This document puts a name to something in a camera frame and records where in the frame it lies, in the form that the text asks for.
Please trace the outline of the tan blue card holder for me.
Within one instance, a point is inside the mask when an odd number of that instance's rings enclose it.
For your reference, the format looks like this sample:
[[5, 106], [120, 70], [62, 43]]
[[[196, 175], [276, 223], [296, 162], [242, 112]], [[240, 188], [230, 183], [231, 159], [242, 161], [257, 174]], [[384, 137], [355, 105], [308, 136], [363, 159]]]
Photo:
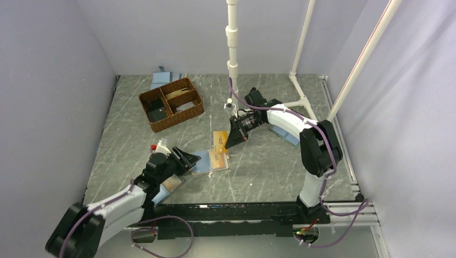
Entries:
[[209, 160], [208, 151], [209, 150], [205, 150], [205, 151], [198, 150], [196, 152], [193, 152], [193, 155], [198, 155], [201, 157], [201, 159], [196, 163], [196, 165], [191, 170], [191, 173], [193, 175], [200, 175], [200, 174], [204, 174], [204, 173], [213, 173], [215, 171], [219, 171], [219, 170], [212, 170], [210, 168], [210, 160]]

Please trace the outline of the gold credit card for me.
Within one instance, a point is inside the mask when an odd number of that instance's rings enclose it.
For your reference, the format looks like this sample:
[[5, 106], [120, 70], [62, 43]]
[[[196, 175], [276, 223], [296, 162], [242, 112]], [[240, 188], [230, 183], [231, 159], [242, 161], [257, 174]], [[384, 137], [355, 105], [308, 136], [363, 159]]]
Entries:
[[227, 137], [227, 131], [213, 132], [213, 146], [216, 153], [227, 153], [227, 149], [225, 148]]
[[209, 150], [210, 168], [212, 170], [221, 170], [229, 167], [226, 154]]

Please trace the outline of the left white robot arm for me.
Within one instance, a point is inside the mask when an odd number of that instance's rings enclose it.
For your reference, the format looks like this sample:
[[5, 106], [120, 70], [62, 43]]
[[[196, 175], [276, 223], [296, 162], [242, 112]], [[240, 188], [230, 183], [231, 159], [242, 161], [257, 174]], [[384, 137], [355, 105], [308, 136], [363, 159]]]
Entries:
[[158, 143], [141, 174], [120, 192], [99, 202], [70, 206], [46, 242], [45, 250], [55, 257], [94, 257], [98, 248], [122, 229], [138, 223], [149, 225], [154, 208], [171, 190], [165, 181], [190, 171], [201, 159], [177, 147]]

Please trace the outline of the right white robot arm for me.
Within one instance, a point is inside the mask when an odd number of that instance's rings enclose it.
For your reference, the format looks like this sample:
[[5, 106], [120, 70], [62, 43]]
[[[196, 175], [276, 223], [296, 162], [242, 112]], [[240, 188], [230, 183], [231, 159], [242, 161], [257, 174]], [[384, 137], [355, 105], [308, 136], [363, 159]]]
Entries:
[[249, 131], [262, 124], [285, 130], [300, 143], [301, 159], [306, 170], [303, 189], [297, 203], [299, 221], [309, 223], [323, 207], [327, 181], [337, 171], [343, 158], [340, 143], [332, 123], [317, 122], [287, 108], [277, 99], [266, 100], [257, 88], [252, 88], [242, 101], [250, 111], [230, 118], [230, 132], [224, 147], [229, 149], [248, 140]]

